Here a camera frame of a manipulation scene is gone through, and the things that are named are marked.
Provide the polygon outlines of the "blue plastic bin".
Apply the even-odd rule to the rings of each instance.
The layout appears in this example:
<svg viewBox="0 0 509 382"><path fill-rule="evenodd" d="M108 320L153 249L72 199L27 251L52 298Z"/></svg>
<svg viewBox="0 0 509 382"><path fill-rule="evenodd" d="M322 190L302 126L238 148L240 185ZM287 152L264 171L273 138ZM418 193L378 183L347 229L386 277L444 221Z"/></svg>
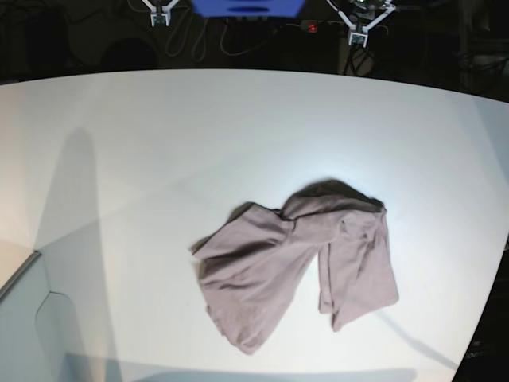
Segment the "blue plastic bin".
<svg viewBox="0 0 509 382"><path fill-rule="evenodd" d="M194 0L194 10L206 18L296 16L305 0Z"/></svg>

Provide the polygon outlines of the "white cardboard box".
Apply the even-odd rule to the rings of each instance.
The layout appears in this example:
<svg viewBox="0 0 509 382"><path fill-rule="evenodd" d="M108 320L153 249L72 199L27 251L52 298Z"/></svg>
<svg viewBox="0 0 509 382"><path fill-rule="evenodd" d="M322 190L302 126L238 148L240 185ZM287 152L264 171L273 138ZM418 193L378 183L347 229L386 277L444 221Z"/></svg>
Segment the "white cardboard box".
<svg viewBox="0 0 509 382"><path fill-rule="evenodd" d="M76 324L71 299L50 290L35 251L1 289L1 380L80 381Z"/></svg>

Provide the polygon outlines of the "mauve grey t-shirt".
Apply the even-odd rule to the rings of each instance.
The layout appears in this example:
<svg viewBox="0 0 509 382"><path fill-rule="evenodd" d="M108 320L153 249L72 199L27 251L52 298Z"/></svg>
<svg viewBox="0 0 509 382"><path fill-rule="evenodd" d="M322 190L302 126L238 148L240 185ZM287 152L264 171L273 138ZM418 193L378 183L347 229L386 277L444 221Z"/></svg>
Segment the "mauve grey t-shirt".
<svg viewBox="0 0 509 382"><path fill-rule="evenodd" d="M219 332L242 353L257 352L288 310L312 261L318 309L332 329L392 306L398 288L384 204L349 185L307 185L279 209L254 202L196 242L198 283Z"/></svg>

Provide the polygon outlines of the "black power strip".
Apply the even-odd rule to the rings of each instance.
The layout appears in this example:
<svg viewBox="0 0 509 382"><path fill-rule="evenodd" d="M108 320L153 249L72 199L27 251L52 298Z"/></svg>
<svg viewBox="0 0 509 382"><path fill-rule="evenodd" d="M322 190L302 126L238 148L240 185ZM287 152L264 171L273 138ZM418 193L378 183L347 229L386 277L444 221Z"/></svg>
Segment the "black power strip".
<svg viewBox="0 0 509 382"><path fill-rule="evenodd" d="M302 20L295 26L299 27L306 33L317 33L321 25L325 26L343 26L342 21L317 21L317 20Z"/></svg>

